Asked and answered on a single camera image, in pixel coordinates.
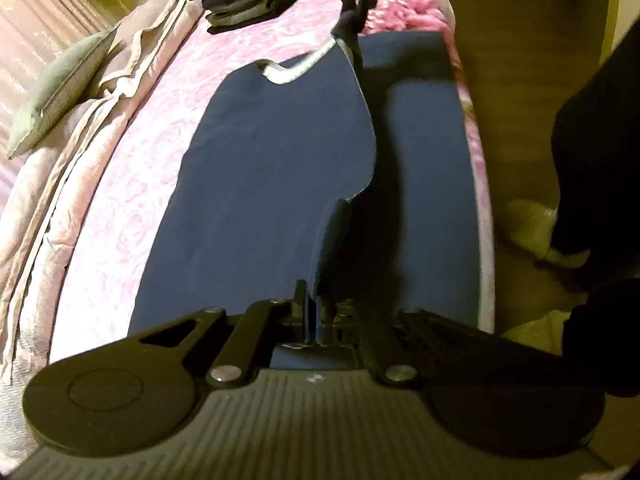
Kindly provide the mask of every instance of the navy blue fabric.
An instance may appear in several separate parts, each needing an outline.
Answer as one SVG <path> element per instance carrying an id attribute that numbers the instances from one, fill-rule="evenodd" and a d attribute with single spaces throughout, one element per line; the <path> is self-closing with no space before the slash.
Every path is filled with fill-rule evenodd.
<path id="1" fill-rule="evenodd" d="M 185 153 L 129 325 L 134 334 L 208 306 L 240 314 L 317 283 L 345 199 L 370 182 L 369 111 L 338 46 L 297 81 L 257 66 L 220 85 Z"/>
<path id="2" fill-rule="evenodd" d="M 463 112 L 442 36 L 360 39 L 360 90 L 334 48 L 295 83 L 253 66 L 218 89 L 184 156 L 129 333 L 206 306 L 238 314 L 308 279 L 384 312 L 475 326 L 479 240 Z M 330 262 L 320 280 L 319 269 Z"/>
<path id="3" fill-rule="evenodd" d="M 478 213 L 463 111 L 440 34 L 361 38 L 378 154 L 330 273 L 334 298 L 478 323 Z"/>

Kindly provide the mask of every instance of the gray pillow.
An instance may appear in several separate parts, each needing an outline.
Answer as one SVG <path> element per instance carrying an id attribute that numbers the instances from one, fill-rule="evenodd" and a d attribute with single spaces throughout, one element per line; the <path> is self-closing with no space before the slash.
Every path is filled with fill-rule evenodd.
<path id="1" fill-rule="evenodd" d="M 116 29 L 78 41 L 47 65 L 27 94 L 9 132 L 8 158 L 39 142 L 68 112 L 107 56 Z"/>

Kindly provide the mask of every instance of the ribbed plastic surface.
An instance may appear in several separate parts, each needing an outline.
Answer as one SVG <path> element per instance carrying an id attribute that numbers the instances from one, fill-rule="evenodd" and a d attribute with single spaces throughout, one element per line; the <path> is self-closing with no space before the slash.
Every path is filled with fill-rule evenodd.
<path id="1" fill-rule="evenodd" d="M 108 459 L 40 449 L 12 478 L 570 480 L 602 468 L 586 450 L 489 455 L 444 431 L 415 392 L 380 386 L 364 370 L 264 370 L 249 386 L 210 394 L 153 448 Z"/>

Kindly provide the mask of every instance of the curtain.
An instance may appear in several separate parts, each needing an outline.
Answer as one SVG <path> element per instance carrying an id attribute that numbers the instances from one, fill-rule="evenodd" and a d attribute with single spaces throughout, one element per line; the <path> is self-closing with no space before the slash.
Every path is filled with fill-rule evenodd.
<path id="1" fill-rule="evenodd" d="M 57 54 L 107 27 L 86 0 L 0 0 L 0 215 L 26 158 L 5 155 L 26 92 Z"/>

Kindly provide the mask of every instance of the white slipper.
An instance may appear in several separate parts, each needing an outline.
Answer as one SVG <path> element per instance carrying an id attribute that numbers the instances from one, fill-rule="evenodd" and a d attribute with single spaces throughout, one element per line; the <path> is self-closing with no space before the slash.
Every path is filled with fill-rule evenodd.
<path id="1" fill-rule="evenodd" d="M 558 210 L 535 200 L 518 198 L 504 209 L 502 228 L 505 236 L 536 259 L 565 269 L 578 269 L 589 257 L 589 251 L 562 254 L 551 247 L 551 235 L 558 219 Z"/>

